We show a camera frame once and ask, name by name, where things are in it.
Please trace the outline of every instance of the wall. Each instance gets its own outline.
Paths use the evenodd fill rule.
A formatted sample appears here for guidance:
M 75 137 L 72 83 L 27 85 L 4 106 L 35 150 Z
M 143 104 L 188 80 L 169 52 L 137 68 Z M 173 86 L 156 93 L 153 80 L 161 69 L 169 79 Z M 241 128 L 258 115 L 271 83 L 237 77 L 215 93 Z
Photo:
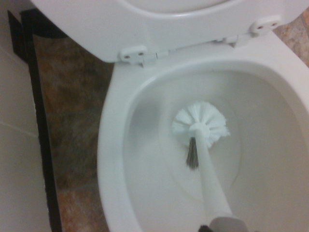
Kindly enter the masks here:
M 7 10 L 32 8 L 0 0 L 0 231 L 50 232 L 28 66 L 12 49 Z

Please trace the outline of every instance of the brown tile floor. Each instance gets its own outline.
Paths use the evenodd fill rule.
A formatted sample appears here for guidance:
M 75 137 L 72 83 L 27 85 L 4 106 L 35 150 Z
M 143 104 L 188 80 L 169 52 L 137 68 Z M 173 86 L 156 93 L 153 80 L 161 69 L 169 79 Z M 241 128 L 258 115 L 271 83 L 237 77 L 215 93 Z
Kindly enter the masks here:
M 309 66 L 309 9 L 275 33 Z M 112 64 L 72 39 L 35 37 L 63 232 L 108 232 L 97 185 L 98 125 Z

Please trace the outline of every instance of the toilet lid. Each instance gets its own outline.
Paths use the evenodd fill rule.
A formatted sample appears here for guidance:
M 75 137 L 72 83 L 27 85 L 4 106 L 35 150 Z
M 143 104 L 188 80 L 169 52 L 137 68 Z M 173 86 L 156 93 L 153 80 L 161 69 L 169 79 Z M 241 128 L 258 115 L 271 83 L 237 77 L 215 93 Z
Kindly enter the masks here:
M 159 57 L 275 22 L 264 28 L 270 30 L 294 20 L 309 5 L 308 0 L 32 1 L 67 35 L 106 62 L 124 60 L 127 54 Z

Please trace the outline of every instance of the toilet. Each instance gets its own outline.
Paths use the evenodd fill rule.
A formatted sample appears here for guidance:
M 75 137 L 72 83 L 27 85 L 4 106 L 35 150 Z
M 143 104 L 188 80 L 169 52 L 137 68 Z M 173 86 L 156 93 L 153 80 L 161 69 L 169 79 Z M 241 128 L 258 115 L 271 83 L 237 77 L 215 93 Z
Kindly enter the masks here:
M 111 232 L 194 232 L 210 223 L 199 170 L 172 134 L 207 101 L 231 136 L 211 159 L 251 232 L 309 232 L 309 69 L 272 32 L 308 0 L 33 0 L 60 29 L 115 62 L 98 139 Z

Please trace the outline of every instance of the white handle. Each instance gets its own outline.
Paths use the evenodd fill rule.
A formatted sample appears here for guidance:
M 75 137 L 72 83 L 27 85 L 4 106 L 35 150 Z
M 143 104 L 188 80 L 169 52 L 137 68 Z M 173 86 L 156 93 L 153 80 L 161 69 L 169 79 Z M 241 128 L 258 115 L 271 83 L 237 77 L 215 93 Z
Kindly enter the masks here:
M 209 156 L 203 132 L 197 129 L 195 136 L 205 211 L 212 212 L 214 217 L 232 216 L 232 211 Z

